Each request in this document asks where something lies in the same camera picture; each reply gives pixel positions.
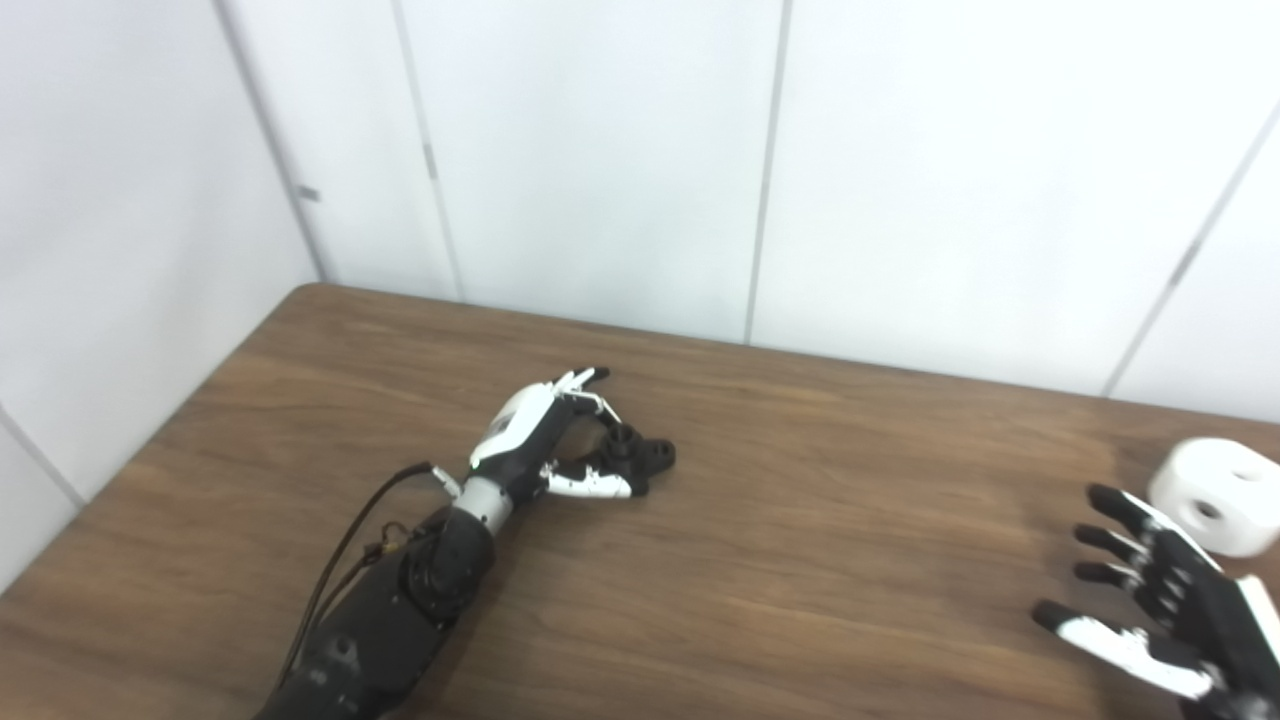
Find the black and white left hand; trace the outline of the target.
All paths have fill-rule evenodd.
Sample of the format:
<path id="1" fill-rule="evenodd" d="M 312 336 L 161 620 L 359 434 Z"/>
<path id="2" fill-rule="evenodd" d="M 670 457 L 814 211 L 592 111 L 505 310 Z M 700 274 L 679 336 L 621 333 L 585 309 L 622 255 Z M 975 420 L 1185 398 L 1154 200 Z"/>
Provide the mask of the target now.
<path id="1" fill-rule="evenodd" d="M 609 402 L 589 389 L 609 374 L 607 366 L 579 368 L 512 395 L 471 452 L 466 478 L 492 482 L 517 507 L 545 493 L 575 498 L 648 495 L 646 479 L 607 470 L 603 459 L 562 462 L 556 457 L 558 443 L 577 419 L 594 419 L 607 429 L 622 425 Z"/>

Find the black and white right hand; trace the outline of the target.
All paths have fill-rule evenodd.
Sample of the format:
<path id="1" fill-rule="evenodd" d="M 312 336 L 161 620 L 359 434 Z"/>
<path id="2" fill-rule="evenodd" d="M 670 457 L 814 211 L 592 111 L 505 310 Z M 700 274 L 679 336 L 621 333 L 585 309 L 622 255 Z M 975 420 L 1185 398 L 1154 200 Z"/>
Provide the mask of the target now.
<path id="1" fill-rule="evenodd" d="M 1158 630 L 1107 623 L 1052 600 L 1034 605 L 1034 623 L 1172 694 L 1185 719 L 1277 717 L 1277 610 L 1265 583 L 1229 577 L 1169 515 L 1124 489 L 1092 484 L 1085 497 L 1120 530 L 1074 528 L 1078 542 L 1114 556 L 1079 562 L 1075 577 L 1124 591 Z"/>

